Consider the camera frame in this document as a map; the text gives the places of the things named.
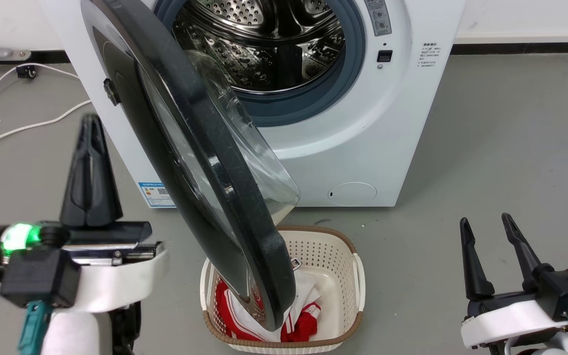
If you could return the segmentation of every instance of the basket handle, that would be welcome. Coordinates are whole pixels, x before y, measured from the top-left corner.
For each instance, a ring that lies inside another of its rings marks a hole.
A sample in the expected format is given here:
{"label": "basket handle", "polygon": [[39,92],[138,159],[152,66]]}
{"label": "basket handle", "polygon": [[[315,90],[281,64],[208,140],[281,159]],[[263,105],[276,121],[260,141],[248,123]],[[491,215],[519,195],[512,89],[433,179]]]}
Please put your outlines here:
{"label": "basket handle", "polygon": [[356,282],[356,300],[358,301],[358,311],[363,312],[365,308],[365,270],[363,269],[363,262],[358,254],[355,252],[354,256],[354,279]]}
{"label": "basket handle", "polygon": [[201,295],[201,308],[204,311],[207,309],[207,301],[208,301],[208,285],[210,284],[210,276],[211,273],[210,267],[212,263],[210,263],[210,259],[205,258],[205,263],[203,263],[203,269],[201,270],[201,285],[199,287],[199,294]]}

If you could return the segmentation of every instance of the open door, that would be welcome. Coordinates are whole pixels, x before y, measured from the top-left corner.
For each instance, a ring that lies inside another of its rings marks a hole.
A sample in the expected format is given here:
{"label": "open door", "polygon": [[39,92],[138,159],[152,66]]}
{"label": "open door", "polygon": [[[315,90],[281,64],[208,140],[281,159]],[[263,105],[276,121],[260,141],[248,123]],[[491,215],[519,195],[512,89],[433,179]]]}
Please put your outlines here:
{"label": "open door", "polygon": [[[299,191],[214,60],[185,52],[140,0],[82,0],[106,78],[192,234],[264,328],[295,298],[275,225]],[[185,235],[169,238],[189,238]]]}

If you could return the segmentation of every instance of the brown basket rim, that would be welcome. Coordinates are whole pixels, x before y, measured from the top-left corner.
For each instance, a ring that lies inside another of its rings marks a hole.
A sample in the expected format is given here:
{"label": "brown basket rim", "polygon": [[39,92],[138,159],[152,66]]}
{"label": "brown basket rim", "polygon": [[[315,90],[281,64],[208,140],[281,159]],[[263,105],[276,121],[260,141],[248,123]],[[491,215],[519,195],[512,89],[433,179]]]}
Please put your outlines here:
{"label": "brown basket rim", "polygon": [[[327,233],[332,234],[333,236],[342,240],[350,249],[352,254],[356,254],[356,248],[350,239],[345,236],[345,234],[335,231],[334,229],[326,228],[326,227],[317,227],[317,226],[309,226],[309,225],[278,225],[277,226],[279,231],[301,231],[301,232],[320,232],[320,233]],[[203,311],[203,319],[205,319],[205,325],[210,330],[210,333],[216,337],[219,341],[222,341],[226,344],[233,345],[233,346],[247,346],[251,348],[279,348],[279,349],[291,349],[291,348],[316,348],[318,346],[331,346],[340,344],[346,340],[348,340],[354,333],[358,330],[358,327],[363,321],[363,311],[358,311],[356,313],[356,317],[354,318],[354,322],[352,326],[348,329],[347,332],[339,335],[333,339],[324,339],[320,341],[308,341],[308,342],[258,342],[258,341],[245,341],[241,339],[234,339],[232,337],[228,337],[227,334],[223,334],[219,332],[216,327],[214,326],[212,319],[210,318],[210,313],[205,310]]]}

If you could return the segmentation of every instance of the stainless steel drum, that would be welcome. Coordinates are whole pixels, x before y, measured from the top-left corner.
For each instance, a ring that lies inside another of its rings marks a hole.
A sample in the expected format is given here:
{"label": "stainless steel drum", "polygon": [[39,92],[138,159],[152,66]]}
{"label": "stainless steel drum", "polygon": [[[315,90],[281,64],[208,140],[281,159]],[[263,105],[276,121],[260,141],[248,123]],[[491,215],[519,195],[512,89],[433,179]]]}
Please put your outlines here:
{"label": "stainless steel drum", "polygon": [[212,56],[236,90],[288,92],[321,77],[345,46],[325,0],[188,0],[173,26]]}

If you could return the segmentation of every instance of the black baseboard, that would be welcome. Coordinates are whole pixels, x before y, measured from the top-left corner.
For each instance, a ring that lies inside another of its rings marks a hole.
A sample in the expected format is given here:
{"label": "black baseboard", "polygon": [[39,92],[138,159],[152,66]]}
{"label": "black baseboard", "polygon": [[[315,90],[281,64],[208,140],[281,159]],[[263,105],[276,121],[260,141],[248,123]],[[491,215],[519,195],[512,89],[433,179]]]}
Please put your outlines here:
{"label": "black baseboard", "polygon": [[[451,49],[451,56],[532,53],[568,53],[568,42],[454,44],[453,49]],[[0,61],[0,65],[18,65],[29,62],[41,64],[63,64],[70,63],[70,59],[64,50],[45,50],[32,52],[32,55],[26,61]]]}
{"label": "black baseboard", "polygon": [[548,53],[568,53],[568,42],[454,44],[453,49],[451,49],[451,56]]}

